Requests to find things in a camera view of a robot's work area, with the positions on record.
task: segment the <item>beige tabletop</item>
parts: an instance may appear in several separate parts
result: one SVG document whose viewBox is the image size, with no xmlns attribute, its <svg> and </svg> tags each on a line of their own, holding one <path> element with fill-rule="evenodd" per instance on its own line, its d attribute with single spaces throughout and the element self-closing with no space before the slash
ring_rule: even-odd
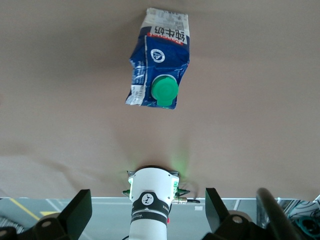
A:
<svg viewBox="0 0 320 240">
<path fill-rule="evenodd" d="M 175 110 L 129 106 L 146 9 L 189 14 Z M 320 1 L 0 2 L 0 197 L 121 196 L 127 170 L 204 197 L 320 193 Z"/>
</svg>

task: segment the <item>metal connector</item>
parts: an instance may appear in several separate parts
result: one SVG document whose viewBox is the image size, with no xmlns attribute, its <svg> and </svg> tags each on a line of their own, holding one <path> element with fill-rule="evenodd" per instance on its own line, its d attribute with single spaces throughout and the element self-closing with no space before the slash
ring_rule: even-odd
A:
<svg viewBox="0 0 320 240">
<path fill-rule="evenodd" d="M 171 203 L 172 204 L 187 204 L 187 198 L 183 197 L 183 196 L 181 196 L 181 197 L 175 196 Z"/>
</svg>

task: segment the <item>green cap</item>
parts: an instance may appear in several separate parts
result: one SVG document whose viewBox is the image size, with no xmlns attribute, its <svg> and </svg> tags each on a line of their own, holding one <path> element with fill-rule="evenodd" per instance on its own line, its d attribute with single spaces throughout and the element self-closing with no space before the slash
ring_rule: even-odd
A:
<svg viewBox="0 0 320 240">
<path fill-rule="evenodd" d="M 151 94 L 156 99 L 156 104 L 161 107 L 172 105 L 177 97 L 179 86 L 171 75 L 162 75 L 154 79 L 151 86 Z"/>
</svg>

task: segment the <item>black band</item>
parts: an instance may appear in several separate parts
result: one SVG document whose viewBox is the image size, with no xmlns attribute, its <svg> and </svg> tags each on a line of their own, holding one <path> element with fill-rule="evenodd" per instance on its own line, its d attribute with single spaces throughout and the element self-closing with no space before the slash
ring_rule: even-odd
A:
<svg viewBox="0 0 320 240">
<path fill-rule="evenodd" d="M 153 197 L 153 202 L 149 205 L 143 204 L 143 201 L 142 201 L 143 196 L 146 194 L 152 195 Z M 136 201 L 134 201 L 134 203 L 132 204 L 131 214 L 133 215 L 135 214 L 136 211 L 145 210 L 145 209 L 155 210 L 160 213 L 163 213 L 164 215 L 166 215 L 166 217 L 169 216 L 168 204 L 166 204 L 164 201 L 159 200 L 157 195 L 154 192 L 145 191 L 141 193 L 140 197 Z"/>
<path fill-rule="evenodd" d="M 142 211 L 142 212 L 135 213 L 131 216 L 131 223 L 133 221 L 140 220 L 140 219 L 156 220 L 167 226 L 167 218 L 155 212 Z"/>
</svg>

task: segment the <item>circular logo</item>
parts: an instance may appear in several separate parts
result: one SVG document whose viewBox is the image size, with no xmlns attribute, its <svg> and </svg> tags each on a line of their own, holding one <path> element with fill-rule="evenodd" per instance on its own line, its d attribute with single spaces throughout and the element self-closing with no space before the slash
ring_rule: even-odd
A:
<svg viewBox="0 0 320 240">
<path fill-rule="evenodd" d="M 162 63 L 165 60 L 164 52 L 159 49 L 152 49 L 151 57 L 156 63 Z"/>
<path fill-rule="evenodd" d="M 143 205 L 150 205 L 154 202 L 154 197 L 151 194 L 146 193 L 145 195 L 143 195 L 141 201 Z"/>
</svg>

